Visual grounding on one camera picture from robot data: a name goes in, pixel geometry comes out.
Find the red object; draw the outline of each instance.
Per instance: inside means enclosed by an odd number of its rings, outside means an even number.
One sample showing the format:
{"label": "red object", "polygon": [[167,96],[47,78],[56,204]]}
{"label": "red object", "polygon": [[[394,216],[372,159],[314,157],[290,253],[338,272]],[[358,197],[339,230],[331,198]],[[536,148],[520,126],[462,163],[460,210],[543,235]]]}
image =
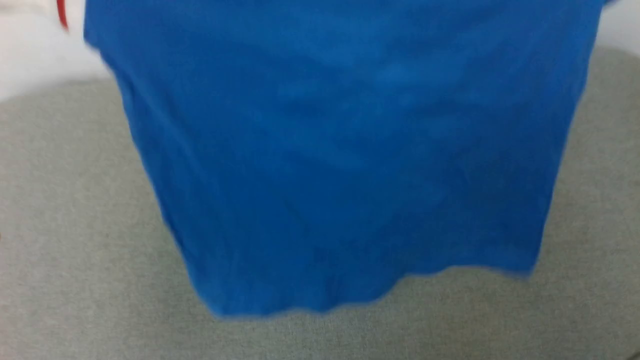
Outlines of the red object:
{"label": "red object", "polygon": [[62,27],[69,31],[69,24],[67,23],[67,12],[65,11],[65,0],[56,0],[58,4],[58,18]]}

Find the white wall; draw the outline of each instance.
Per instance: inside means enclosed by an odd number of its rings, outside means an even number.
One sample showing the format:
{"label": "white wall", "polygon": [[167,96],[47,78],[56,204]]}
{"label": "white wall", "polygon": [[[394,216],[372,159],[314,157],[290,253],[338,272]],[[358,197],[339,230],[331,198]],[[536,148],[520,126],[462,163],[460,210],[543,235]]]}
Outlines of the white wall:
{"label": "white wall", "polygon": [[[640,0],[619,0],[608,7],[598,41],[640,56]],[[99,57],[51,19],[0,15],[0,101],[62,81],[106,76]]]}

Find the gray fabric surface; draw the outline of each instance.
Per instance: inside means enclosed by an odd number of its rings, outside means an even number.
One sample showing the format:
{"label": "gray fabric surface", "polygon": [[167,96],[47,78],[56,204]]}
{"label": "gray fabric surface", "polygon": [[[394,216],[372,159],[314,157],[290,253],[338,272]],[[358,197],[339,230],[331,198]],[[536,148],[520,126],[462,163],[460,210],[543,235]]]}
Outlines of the gray fabric surface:
{"label": "gray fabric surface", "polygon": [[328,316],[195,297],[116,87],[0,104],[0,359],[623,359],[640,348],[640,59],[598,51],[528,280],[456,268]]}

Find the gray surface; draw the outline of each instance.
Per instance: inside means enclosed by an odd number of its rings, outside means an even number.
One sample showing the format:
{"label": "gray surface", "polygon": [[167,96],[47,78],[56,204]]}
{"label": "gray surface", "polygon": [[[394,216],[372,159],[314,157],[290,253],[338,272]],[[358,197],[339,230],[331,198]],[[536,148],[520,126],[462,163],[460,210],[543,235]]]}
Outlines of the gray surface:
{"label": "gray surface", "polygon": [[640,60],[599,52],[536,273],[221,322],[192,292],[111,83],[0,105],[0,359],[623,359],[640,348]]}

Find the garment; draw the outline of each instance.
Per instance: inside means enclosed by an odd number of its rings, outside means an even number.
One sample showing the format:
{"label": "garment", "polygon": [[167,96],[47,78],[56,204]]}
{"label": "garment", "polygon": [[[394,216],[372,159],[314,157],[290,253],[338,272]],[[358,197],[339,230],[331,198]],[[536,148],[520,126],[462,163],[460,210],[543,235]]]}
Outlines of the garment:
{"label": "garment", "polygon": [[528,274],[604,0],[89,0],[85,39],[219,315]]}

